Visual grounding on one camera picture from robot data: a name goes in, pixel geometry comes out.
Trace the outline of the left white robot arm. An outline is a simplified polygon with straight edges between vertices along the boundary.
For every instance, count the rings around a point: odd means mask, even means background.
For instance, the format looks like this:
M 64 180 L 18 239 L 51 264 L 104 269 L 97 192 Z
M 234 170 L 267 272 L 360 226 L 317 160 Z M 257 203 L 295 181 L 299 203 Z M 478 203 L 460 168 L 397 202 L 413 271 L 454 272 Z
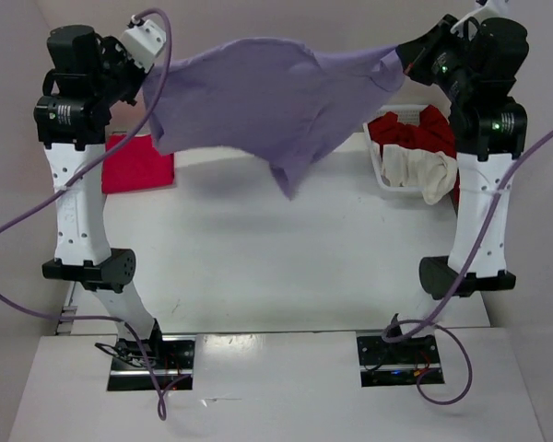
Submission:
M 53 69 L 33 112 L 59 195 L 58 240 L 42 274 L 92 293 L 118 319 L 113 355 L 147 368 L 163 361 L 166 347 L 135 289 L 135 253 L 114 249 L 107 240 L 100 157 L 107 150 L 112 106 L 135 102 L 165 41 L 151 20 L 130 25 L 120 38 L 101 37 L 87 25 L 54 29 L 47 40 Z

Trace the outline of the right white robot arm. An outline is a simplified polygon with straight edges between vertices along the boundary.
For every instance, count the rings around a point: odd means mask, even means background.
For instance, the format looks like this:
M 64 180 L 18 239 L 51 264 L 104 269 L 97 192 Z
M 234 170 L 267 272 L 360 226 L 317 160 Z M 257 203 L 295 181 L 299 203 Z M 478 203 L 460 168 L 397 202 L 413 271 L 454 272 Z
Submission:
M 433 326 L 452 297 L 515 287 L 505 259 L 505 229 L 527 113 L 511 90 L 529 44 L 526 28 L 506 17 L 446 15 L 396 52 L 410 79 L 439 87 L 450 100 L 459 175 L 453 248 L 447 256 L 422 259 L 418 268 L 421 287 L 438 305 L 427 317 L 411 320 L 411 331 L 385 340 L 389 357 L 405 362 L 418 350 L 414 335 Z

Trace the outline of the lavender t shirt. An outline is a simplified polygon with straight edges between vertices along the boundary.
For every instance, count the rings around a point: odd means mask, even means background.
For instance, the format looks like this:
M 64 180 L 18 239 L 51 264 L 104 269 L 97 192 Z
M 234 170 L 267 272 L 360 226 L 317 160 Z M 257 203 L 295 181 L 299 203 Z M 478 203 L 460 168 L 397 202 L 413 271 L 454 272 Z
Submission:
M 162 155 L 227 146 L 266 161 L 292 198 L 311 166 L 400 90 L 393 46 L 314 52 L 297 41 L 242 39 L 150 71 L 144 102 Z

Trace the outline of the dark red t shirt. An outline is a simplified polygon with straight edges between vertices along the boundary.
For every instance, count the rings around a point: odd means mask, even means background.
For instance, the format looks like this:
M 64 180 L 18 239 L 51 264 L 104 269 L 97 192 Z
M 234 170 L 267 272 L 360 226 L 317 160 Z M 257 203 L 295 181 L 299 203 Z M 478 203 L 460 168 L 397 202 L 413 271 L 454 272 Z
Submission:
M 394 112 L 386 112 L 368 123 L 371 140 L 380 146 L 383 154 L 389 145 L 431 153 L 442 152 L 456 158 L 455 141 L 449 122 L 434 106 L 429 105 L 418 113 L 419 124 L 399 122 Z

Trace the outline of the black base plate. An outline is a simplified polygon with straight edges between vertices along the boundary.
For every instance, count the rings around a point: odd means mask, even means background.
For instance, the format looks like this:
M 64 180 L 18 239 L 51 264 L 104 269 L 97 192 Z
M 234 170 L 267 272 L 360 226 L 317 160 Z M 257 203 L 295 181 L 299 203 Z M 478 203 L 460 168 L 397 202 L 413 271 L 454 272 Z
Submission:
M 379 335 L 359 334 L 356 341 L 363 388 L 412 386 L 420 375 L 422 385 L 444 383 L 433 335 L 390 344 Z
M 112 358 L 107 391 L 147 391 L 155 387 L 143 356 L 116 344 L 97 343 L 96 347 Z M 193 336 L 164 340 L 158 359 L 148 355 L 154 375 L 162 390 L 191 390 L 193 388 L 195 339 Z

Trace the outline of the cream white t shirt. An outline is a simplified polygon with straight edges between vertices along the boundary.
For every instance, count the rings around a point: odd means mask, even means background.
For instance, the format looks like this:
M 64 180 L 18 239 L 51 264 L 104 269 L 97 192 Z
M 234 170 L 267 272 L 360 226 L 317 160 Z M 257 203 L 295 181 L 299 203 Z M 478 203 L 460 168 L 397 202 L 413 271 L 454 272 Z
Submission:
M 394 189 L 417 191 L 428 205 L 438 203 L 453 190 L 457 161 L 443 152 L 408 149 L 400 145 L 382 148 L 382 176 Z

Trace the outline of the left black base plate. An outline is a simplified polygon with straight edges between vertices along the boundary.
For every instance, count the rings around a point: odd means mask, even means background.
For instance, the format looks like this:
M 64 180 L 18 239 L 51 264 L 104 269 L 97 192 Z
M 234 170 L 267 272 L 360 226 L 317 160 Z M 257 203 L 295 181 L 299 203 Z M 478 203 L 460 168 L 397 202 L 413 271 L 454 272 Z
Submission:
M 116 344 L 97 343 L 96 347 L 112 358 L 107 391 L 147 391 L 155 387 L 143 356 Z M 164 340 L 158 359 L 148 355 L 154 375 L 162 390 L 191 390 L 193 388 L 195 339 L 193 336 Z

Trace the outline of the pink t shirt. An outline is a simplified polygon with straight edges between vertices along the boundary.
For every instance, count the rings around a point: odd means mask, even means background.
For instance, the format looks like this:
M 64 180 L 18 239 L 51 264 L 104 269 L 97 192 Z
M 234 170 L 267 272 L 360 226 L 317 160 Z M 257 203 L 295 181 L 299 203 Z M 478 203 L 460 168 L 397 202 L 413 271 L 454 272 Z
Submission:
M 102 166 L 104 194 L 154 190 L 171 186 L 174 181 L 173 154 L 161 155 L 149 134 L 135 136 Z

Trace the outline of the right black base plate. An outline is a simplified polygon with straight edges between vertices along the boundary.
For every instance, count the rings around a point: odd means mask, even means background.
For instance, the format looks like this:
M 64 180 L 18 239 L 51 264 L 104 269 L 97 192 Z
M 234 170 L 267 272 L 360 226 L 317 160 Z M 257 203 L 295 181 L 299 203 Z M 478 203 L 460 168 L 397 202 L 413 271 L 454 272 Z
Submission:
M 433 335 L 390 344 L 379 335 L 359 334 L 356 341 L 363 388 L 412 386 L 420 375 L 422 385 L 444 383 Z

